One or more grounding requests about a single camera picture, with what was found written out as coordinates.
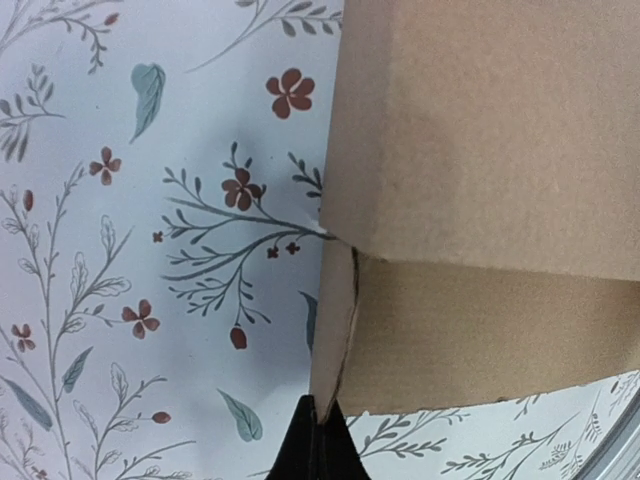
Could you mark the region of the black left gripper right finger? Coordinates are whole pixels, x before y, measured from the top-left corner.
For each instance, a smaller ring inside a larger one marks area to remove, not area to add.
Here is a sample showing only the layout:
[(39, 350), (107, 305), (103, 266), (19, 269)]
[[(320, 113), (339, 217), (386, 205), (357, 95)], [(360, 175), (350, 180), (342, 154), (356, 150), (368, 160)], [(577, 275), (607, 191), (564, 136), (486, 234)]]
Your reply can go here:
[(345, 417), (337, 401), (320, 426), (319, 478), (322, 480), (370, 480)]

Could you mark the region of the brown cardboard box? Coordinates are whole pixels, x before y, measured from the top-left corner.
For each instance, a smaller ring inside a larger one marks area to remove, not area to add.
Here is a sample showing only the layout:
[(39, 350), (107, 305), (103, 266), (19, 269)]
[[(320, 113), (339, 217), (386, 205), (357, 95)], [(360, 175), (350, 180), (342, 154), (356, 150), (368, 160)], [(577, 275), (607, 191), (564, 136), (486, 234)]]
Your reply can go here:
[(349, 1), (310, 391), (326, 421), (639, 366), (639, 5)]

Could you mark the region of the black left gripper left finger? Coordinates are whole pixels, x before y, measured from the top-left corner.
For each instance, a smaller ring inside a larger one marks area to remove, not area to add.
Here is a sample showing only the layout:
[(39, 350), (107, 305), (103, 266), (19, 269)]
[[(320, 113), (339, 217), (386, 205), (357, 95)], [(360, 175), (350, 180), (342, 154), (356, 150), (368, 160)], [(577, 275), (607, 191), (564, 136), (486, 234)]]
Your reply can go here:
[(267, 480), (317, 478), (317, 414), (314, 398), (303, 395), (296, 405)]

